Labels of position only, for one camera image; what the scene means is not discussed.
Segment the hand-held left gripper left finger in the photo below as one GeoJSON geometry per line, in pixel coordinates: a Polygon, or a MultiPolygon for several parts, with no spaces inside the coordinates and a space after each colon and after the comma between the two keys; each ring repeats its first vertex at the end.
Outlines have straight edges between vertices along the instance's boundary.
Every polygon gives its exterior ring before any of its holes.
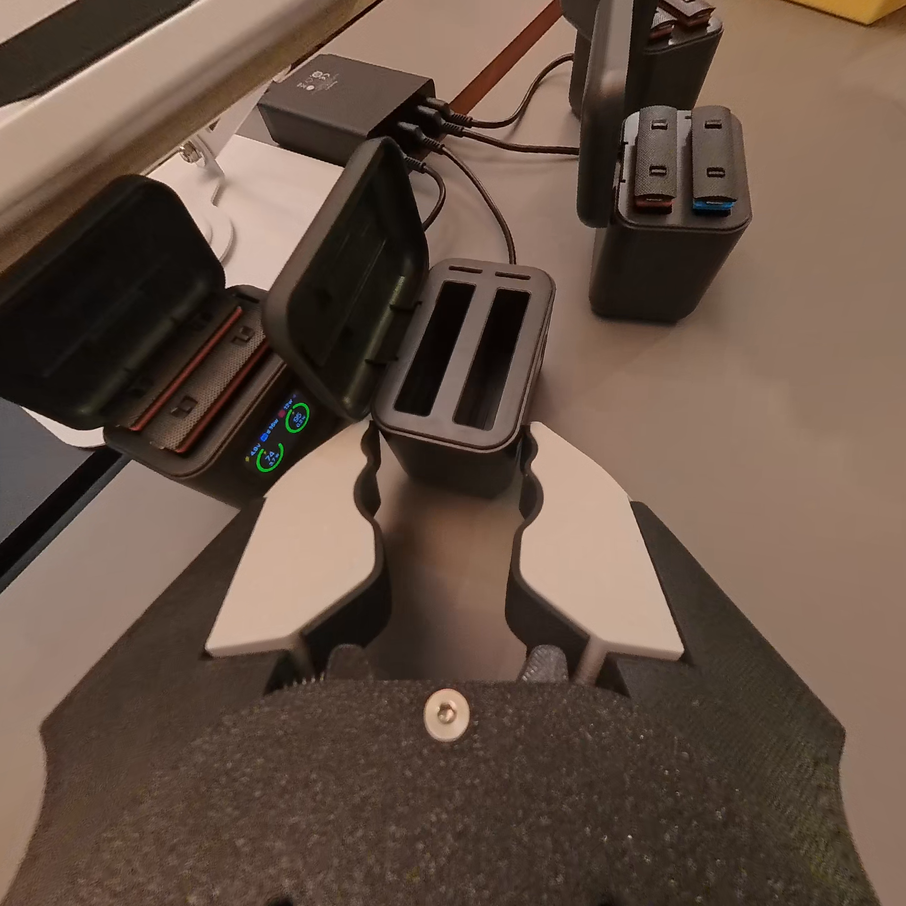
{"type": "Polygon", "coordinates": [[[375,516],[376,427],[346,427],[266,493],[205,650],[213,658],[287,652],[322,673],[334,649],[367,646],[391,616],[375,516]]]}

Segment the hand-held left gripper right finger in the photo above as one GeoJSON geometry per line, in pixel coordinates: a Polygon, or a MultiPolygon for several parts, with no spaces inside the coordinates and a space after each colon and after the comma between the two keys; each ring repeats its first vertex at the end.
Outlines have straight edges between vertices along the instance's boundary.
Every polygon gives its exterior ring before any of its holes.
{"type": "Polygon", "coordinates": [[[627,492],[540,421],[524,453],[508,628],[528,653],[559,651],[573,681],[597,681],[609,656],[679,663],[680,631],[627,492]]]}

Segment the black battery charging case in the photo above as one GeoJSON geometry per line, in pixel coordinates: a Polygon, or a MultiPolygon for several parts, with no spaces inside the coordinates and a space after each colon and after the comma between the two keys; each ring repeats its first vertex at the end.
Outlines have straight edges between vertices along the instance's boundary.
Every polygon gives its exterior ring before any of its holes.
{"type": "Polygon", "coordinates": [[[518,469],[554,298],[538,268],[432,266],[402,151],[379,139],[350,157],[263,314],[304,388],[370,418],[410,477],[494,497],[518,469]]]}
{"type": "MultiPolygon", "coordinates": [[[[656,2],[640,1],[631,4],[626,113],[657,104],[677,109],[694,108],[723,35],[723,23],[715,11],[706,27],[676,29],[671,37],[648,45],[647,34],[656,2]]],[[[610,4],[593,1],[561,2],[565,20],[576,31],[569,103],[577,118],[581,117],[595,16],[600,6],[609,7],[610,4]]]]}
{"type": "Polygon", "coordinates": [[[341,428],[266,338],[268,353],[186,453],[119,427],[149,376],[237,305],[267,290],[227,285],[177,193],[113,180],[2,275],[1,396],[103,442],[153,472],[236,507],[263,497],[341,428]]]}
{"type": "Polygon", "coordinates": [[[595,229],[588,297],[603,318],[673,324],[694,311],[752,220],[743,130],[731,111],[741,192],[728,214],[692,210],[695,108],[676,108],[678,196],[672,211],[636,209],[631,181],[642,108],[626,113],[632,2],[610,3],[595,16],[579,118],[576,209],[595,229]]]}

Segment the black battery blue edge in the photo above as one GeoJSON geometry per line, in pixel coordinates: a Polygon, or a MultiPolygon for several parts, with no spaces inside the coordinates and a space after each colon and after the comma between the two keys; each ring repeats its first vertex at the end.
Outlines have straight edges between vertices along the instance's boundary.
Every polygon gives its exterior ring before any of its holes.
{"type": "Polygon", "coordinates": [[[719,105],[691,111],[692,210],[726,215],[740,198],[735,118],[719,105]]]}

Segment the instruction sheet on wooden stand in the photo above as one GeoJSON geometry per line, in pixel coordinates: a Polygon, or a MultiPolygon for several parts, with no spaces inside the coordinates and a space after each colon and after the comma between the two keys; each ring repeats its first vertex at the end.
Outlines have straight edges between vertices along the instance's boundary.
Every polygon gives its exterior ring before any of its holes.
{"type": "Polygon", "coordinates": [[[2,105],[2,270],[114,178],[161,164],[376,2],[180,5],[57,84],[2,105]]]}

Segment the black multiport charger hub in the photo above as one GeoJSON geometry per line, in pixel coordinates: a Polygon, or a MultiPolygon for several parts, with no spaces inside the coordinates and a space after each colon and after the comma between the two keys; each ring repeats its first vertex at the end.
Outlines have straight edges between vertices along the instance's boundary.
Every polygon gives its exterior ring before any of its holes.
{"type": "Polygon", "coordinates": [[[435,94],[429,77],[322,53],[272,82],[257,108],[280,148],[343,166],[435,94]]]}

